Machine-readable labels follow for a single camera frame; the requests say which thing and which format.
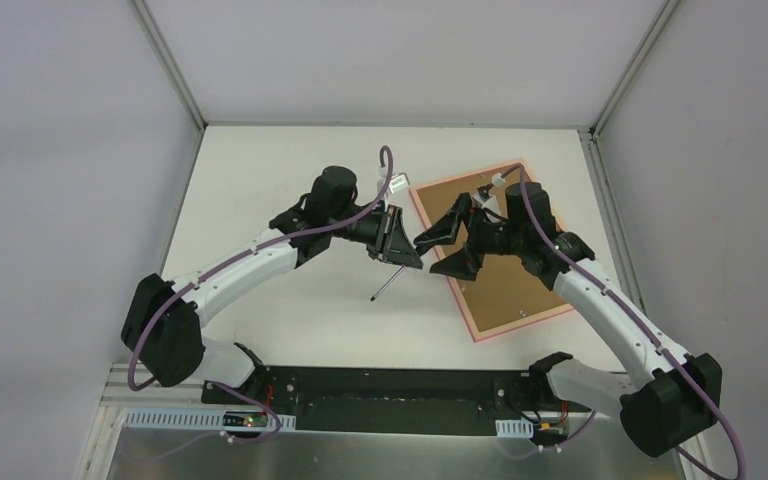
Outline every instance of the pin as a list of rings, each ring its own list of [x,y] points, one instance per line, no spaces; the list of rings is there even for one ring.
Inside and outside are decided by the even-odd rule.
[[[405,268],[407,268],[407,267],[400,267],[398,270],[396,270],[396,273],[394,273],[393,276],[390,277],[390,280],[387,280],[387,282],[384,285],[382,285],[381,288],[379,288],[378,291],[375,292],[374,295],[369,297],[369,301],[370,302],[374,302],[375,299],[378,298],[381,295],[381,292],[383,292],[387,287],[389,287],[390,284],[393,283],[393,280],[395,280],[396,277],[398,277],[399,275],[402,274],[402,272],[405,271]]]

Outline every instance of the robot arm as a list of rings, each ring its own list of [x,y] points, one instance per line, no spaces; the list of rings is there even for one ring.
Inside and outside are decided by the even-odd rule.
[[[531,392],[536,403],[554,397],[618,417],[635,445],[653,457],[714,425],[716,418],[712,412],[661,354],[661,349],[666,348],[683,360],[685,370],[714,403],[719,404],[722,370],[717,362],[708,354],[691,356],[655,327],[618,288],[610,288],[612,282],[587,244],[574,233],[558,228],[549,196],[541,185],[526,182],[525,191],[535,223],[546,233],[554,249],[584,273],[579,268],[571,268],[540,237],[519,185],[505,191],[508,218],[500,220],[498,214],[488,214],[481,207],[492,202],[478,201],[464,193],[414,243],[418,251],[453,244],[463,223],[468,231],[463,248],[432,265],[432,273],[473,281],[485,255],[515,255],[526,271],[575,307],[625,368],[626,374],[615,375],[588,367],[563,352],[550,355],[529,368],[530,377],[540,385]],[[479,190],[479,194],[486,197],[487,191]],[[605,284],[605,288],[597,288],[588,274]],[[631,312],[657,336],[661,345],[656,348],[629,313],[609,295],[630,306]]]
[[[324,231],[368,207],[354,203],[356,183],[350,170],[328,167],[310,193],[241,249],[170,281],[157,274],[144,278],[134,293],[122,341],[134,351],[152,315],[177,297],[148,334],[140,351],[142,363],[164,387],[188,377],[239,387],[260,360],[242,345],[202,338],[201,329],[257,285],[304,265],[328,249],[332,237],[366,245],[370,258],[380,262],[422,268],[405,235],[402,209],[395,205],[379,201],[356,222]]]

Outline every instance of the purple cable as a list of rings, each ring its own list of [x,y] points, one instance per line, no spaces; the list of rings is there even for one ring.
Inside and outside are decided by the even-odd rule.
[[[328,233],[334,230],[339,230],[345,226],[348,226],[357,222],[361,218],[368,215],[369,212],[371,212],[375,208],[375,205],[378,204],[378,202],[380,202],[384,198],[384,195],[387,193],[387,187],[390,185],[390,180],[393,178],[393,152],[390,150],[390,147],[388,147],[387,145],[384,145],[383,147],[381,147],[381,150],[378,152],[378,159],[383,165],[385,152],[387,153],[387,176],[384,178],[384,184],[381,186],[381,190],[378,192],[378,195],[375,196],[375,199],[373,199],[360,212],[347,218],[346,220],[337,222],[333,225],[327,225],[325,227],[317,227],[317,228],[311,228],[308,230],[292,232],[278,238],[267,240],[261,243],[260,245],[257,245],[255,249],[261,250],[281,242],[286,242],[287,240],[292,240],[294,238],[305,237],[308,235],[318,235],[321,233]],[[251,254],[252,254],[252,249],[247,249],[234,255],[233,257],[230,257],[229,259],[225,260],[219,265],[216,265],[215,267],[211,268],[210,270],[202,274],[200,277],[198,277],[199,283],[207,281],[217,273],[239,262],[240,260],[248,257]],[[140,335],[140,338],[137,340],[137,344],[134,346],[134,351],[131,354],[131,360],[128,362],[128,387],[131,390],[138,392],[148,387],[154,382],[154,377],[151,377],[148,380],[146,380],[144,383],[137,385],[137,382],[134,379],[134,374],[137,371],[137,360],[140,358],[140,354],[142,353],[143,348],[145,347],[146,340],[148,340],[148,337],[151,334],[152,329],[154,329],[154,326],[160,320],[160,317],[162,317],[163,314],[166,313],[167,310],[169,310],[169,307],[171,307],[173,303],[180,300],[181,297],[186,295],[193,288],[195,288],[195,285],[192,282],[186,284],[181,290],[175,292],[171,297],[169,297],[169,299],[163,302],[163,305],[161,305],[160,308],[158,308],[157,311],[154,312],[154,315],[152,315],[151,318],[149,319],[148,323],[143,329],[143,333]],[[223,386],[215,382],[214,382],[214,385],[218,385],[220,386],[220,388]]]
[[[726,435],[729,438],[729,441],[731,442],[731,446],[734,449],[734,455],[737,459],[737,476],[734,478],[734,480],[742,480],[746,478],[746,455],[743,452],[743,446],[740,444],[740,440],[737,438],[737,432],[735,432],[734,428],[731,426],[731,423],[729,423],[728,419],[726,419],[725,415],[723,415],[723,412],[720,411],[720,409],[717,407],[717,404],[714,403],[714,401],[711,399],[711,397],[708,396],[707,393],[705,393],[705,390],[702,389],[702,387],[696,383],[695,380],[690,376],[689,373],[687,373],[687,370],[684,369],[684,366],[673,356],[672,353],[670,353],[669,350],[667,350],[665,347],[663,347],[663,343],[658,338],[657,335],[655,335],[652,330],[650,330],[646,324],[643,322],[643,319],[641,319],[622,298],[620,298],[619,295],[617,295],[613,290],[607,288],[604,283],[602,283],[601,280],[596,278],[592,273],[588,272],[584,268],[577,265],[575,262],[572,261],[568,256],[566,256],[563,252],[555,248],[555,244],[552,243],[552,240],[549,239],[549,236],[546,235],[546,232],[543,231],[543,228],[540,226],[540,223],[537,221],[537,216],[534,214],[534,210],[531,208],[531,202],[528,201],[528,191],[525,188],[525,178],[526,178],[526,172],[525,167],[522,166],[522,164],[516,165],[514,167],[511,167],[508,169],[505,173],[502,174],[502,177],[506,177],[513,173],[515,170],[519,169],[520,175],[519,175],[519,190],[520,194],[522,195],[522,202],[525,204],[525,209],[528,211],[528,218],[531,219],[531,223],[534,225],[535,230],[537,230],[537,234],[540,235],[540,238],[543,240],[543,243],[545,243],[552,252],[555,253],[555,255],[558,256],[561,260],[563,260],[567,265],[570,266],[573,270],[575,270],[577,273],[581,274],[584,278],[586,278],[590,283],[596,286],[599,290],[607,291],[607,295],[611,298],[611,300],[614,301],[614,303],[617,304],[617,306],[620,307],[620,309],[628,315],[628,317],[631,319],[632,322],[634,322],[635,325],[637,325],[637,328],[640,329],[641,332],[646,336],[646,338],[649,339],[650,342],[652,342],[653,345],[655,345],[656,348],[660,349],[661,354],[664,356],[664,358],[667,359],[667,362],[672,365],[673,368],[675,368],[679,375],[687,382],[688,385],[690,385],[690,388],[693,389],[693,391],[696,393],[696,395],[699,396],[699,398],[702,400],[702,403],[705,404],[706,407],[708,407],[709,410],[714,414],[715,417],[717,417],[717,420],[720,421],[720,423],[723,426],[723,430],[725,430]],[[716,480],[731,480],[726,477],[723,477],[714,471],[710,470],[708,467],[706,467],[702,462],[694,458],[692,455],[690,455],[687,450],[676,447],[676,451],[680,453],[684,458],[686,458],[690,463],[695,465],[697,468],[705,472],[708,476],[711,478],[714,478]]]
[[[561,447],[565,446],[566,444],[568,444],[569,442],[571,442],[575,437],[579,436],[581,434],[581,432],[583,432],[587,427],[589,427],[590,424],[593,423],[593,419],[595,419],[595,418],[596,418],[596,411],[593,410],[593,411],[590,412],[590,416],[587,417],[587,420],[584,421],[584,423],[581,425],[581,427],[578,428],[578,430],[575,431],[575,433],[570,435],[563,442],[555,445],[555,447],[556,448],[561,448]],[[507,457],[507,458],[509,458],[511,460],[525,460],[526,458],[528,458],[528,457],[530,457],[530,456],[532,456],[532,455],[534,455],[536,453],[543,453],[546,450],[545,448],[543,450],[540,450],[539,448],[535,448],[534,450],[532,450],[532,451],[530,451],[528,453],[524,453],[522,455],[515,455],[513,453],[508,453],[502,447],[502,445],[499,444],[498,439],[497,439],[497,442],[496,442],[496,446],[499,447],[499,451],[502,452],[502,455],[504,455],[505,457]]]
[[[134,457],[130,456],[124,450],[122,451],[122,457],[125,460],[127,460],[127,461],[129,461],[131,463],[153,463],[153,462],[157,462],[157,461],[163,460],[164,458],[171,457],[172,455],[175,455],[176,453],[180,452],[181,450],[184,450],[185,448],[189,447],[190,445],[193,445],[194,443],[200,442],[200,441],[204,440],[207,437],[219,436],[219,433],[220,432],[216,432],[216,431],[200,433],[199,435],[196,435],[195,437],[187,440],[186,442],[178,445],[177,447],[172,448],[170,450],[167,450],[167,451],[161,453],[160,455],[155,455],[153,457],[134,458]]]

